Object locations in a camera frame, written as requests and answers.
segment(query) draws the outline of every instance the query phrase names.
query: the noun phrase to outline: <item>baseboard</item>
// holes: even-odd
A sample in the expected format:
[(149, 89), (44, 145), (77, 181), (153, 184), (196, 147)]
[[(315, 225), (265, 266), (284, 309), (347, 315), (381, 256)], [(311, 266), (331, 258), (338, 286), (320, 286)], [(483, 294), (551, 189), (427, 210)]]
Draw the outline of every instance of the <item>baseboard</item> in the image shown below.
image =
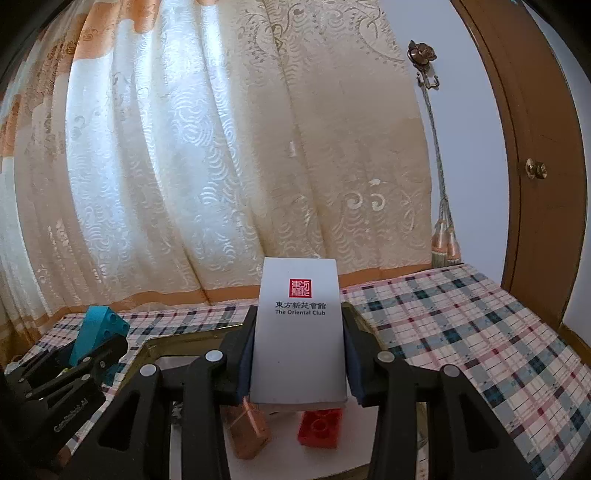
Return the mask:
[(561, 323), (558, 327), (558, 334), (577, 352), (581, 360), (591, 367), (591, 347), (564, 323)]

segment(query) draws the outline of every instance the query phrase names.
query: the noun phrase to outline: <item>tassel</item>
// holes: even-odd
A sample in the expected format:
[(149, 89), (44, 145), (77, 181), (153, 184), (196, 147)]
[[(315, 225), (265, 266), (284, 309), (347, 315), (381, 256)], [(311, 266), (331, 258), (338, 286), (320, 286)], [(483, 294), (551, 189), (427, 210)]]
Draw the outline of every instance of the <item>tassel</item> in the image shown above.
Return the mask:
[(447, 229), (447, 252), (445, 257), (445, 266), (459, 265), (462, 263), (460, 253), (460, 244), (457, 243), (456, 230), (454, 227)]
[(447, 232), (445, 220), (439, 219), (435, 224), (435, 233), (431, 239), (431, 266), (433, 268), (445, 267), (447, 256)]

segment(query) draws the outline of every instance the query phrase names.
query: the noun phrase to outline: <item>tablecloth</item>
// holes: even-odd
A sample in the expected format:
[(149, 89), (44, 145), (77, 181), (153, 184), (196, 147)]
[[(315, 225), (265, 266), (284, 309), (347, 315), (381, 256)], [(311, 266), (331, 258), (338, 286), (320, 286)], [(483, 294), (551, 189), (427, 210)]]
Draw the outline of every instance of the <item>tablecloth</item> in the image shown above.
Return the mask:
[[(591, 427), (591, 371), (557, 334), (470, 265), (344, 288), (342, 300), (373, 323), (390, 350), (419, 367), (460, 367), (487, 400), (540, 480), (556, 479)], [(122, 313), (131, 328), (106, 402), (69, 444), (75, 448), (115, 394), (149, 338), (241, 323), (252, 301), (199, 309)], [(25, 358), (76, 338), (84, 314), (66, 315)], [(417, 476), (425, 477), (426, 468)]]

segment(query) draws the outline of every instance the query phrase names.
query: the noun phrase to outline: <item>curtain swirl pattern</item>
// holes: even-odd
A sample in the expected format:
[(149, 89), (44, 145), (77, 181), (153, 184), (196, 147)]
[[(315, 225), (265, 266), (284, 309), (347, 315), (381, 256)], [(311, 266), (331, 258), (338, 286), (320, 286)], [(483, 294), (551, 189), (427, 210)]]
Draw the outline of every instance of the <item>curtain swirl pattern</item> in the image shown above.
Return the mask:
[(430, 263), (427, 146), (377, 0), (74, 0), (0, 93), (0, 349), (68, 312)]

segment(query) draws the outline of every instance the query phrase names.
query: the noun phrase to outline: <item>brown wooden door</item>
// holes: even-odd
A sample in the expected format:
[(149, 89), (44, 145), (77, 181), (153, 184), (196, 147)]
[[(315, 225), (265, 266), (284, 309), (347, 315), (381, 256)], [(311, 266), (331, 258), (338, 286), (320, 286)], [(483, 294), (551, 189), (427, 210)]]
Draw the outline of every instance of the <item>brown wooden door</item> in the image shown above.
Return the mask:
[[(510, 196), (503, 287), (557, 329), (579, 267), (587, 201), (570, 90), (520, 1), (452, 4), (480, 51), (503, 123)], [(544, 180), (526, 175), (529, 158), (545, 164)]]

